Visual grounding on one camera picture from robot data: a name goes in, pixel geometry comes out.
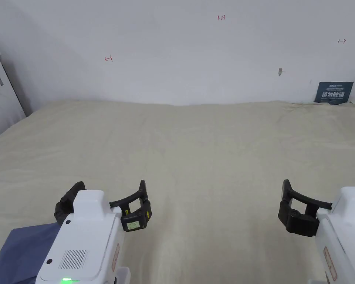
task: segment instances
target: dark blue sign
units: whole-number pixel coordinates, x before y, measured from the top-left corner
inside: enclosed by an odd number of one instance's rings
[[[353,82],[320,82],[315,103],[339,105],[347,103]]]

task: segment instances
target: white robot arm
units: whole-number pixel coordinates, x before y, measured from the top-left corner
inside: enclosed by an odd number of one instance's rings
[[[291,208],[292,199],[307,205],[305,214]],[[343,187],[335,202],[327,203],[295,192],[286,179],[278,217],[288,232],[315,236],[327,283],[355,284],[355,187]]]
[[[141,208],[130,212],[138,198]],[[101,190],[78,191],[35,283],[129,284],[130,270],[121,266],[125,231],[145,228],[151,214],[144,180],[117,202],[109,203]]]

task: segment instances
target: ventilation grille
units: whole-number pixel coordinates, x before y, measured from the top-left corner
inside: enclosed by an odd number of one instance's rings
[[[87,258],[87,250],[66,250],[59,269],[81,269]]]

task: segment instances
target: warning label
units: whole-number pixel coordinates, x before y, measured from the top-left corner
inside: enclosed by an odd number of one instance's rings
[[[323,249],[323,254],[325,255],[326,263],[328,264],[328,267],[329,267],[329,270],[330,270],[330,273],[331,273],[331,277],[335,281],[338,278],[338,275],[337,275],[337,272],[335,270],[333,261],[331,260],[328,248],[325,247]]]
[[[114,270],[116,268],[118,254],[119,254],[119,244],[117,243],[116,252],[114,253],[114,257],[113,257],[113,261],[112,261],[112,270],[113,270],[113,272],[114,272]]]

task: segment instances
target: bed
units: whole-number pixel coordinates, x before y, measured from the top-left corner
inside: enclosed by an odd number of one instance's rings
[[[131,283],[323,280],[314,239],[277,218],[286,178],[330,202],[355,186],[355,105],[51,103],[0,136],[0,248],[55,222],[77,181],[113,201],[144,179],[153,215],[127,233]]]

